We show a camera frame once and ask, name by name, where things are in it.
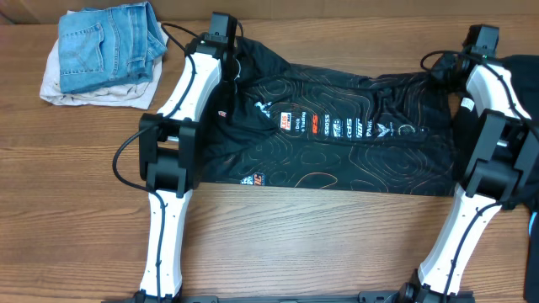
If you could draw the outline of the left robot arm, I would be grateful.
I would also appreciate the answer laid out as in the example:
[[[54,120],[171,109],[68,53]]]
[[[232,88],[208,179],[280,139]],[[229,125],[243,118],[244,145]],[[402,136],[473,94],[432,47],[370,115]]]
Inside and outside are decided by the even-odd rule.
[[[181,296],[181,253],[195,189],[201,119],[216,88],[235,80],[237,19],[214,13],[207,32],[184,48],[182,75],[168,101],[139,123],[139,168],[151,219],[147,263],[135,302],[174,302]]]

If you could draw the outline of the black patterned sports jersey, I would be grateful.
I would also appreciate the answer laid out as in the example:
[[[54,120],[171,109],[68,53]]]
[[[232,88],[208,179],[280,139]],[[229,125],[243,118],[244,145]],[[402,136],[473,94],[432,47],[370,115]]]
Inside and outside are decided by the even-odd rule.
[[[292,64],[247,38],[237,60],[238,78],[208,109],[204,182],[452,194],[451,113],[428,74]]]

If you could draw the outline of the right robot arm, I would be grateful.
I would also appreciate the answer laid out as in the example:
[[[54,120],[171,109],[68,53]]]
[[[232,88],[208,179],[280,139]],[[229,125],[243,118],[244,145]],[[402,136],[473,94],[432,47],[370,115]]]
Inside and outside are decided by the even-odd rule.
[[[435,245],[389,302],[473,302],[461,281],[488,223],[519,204],[538,211],[538,58],[499,59],[498,43],[499,28],[474,24],[462,50],[437,51],[429,69],[464,90],[456,189]]]

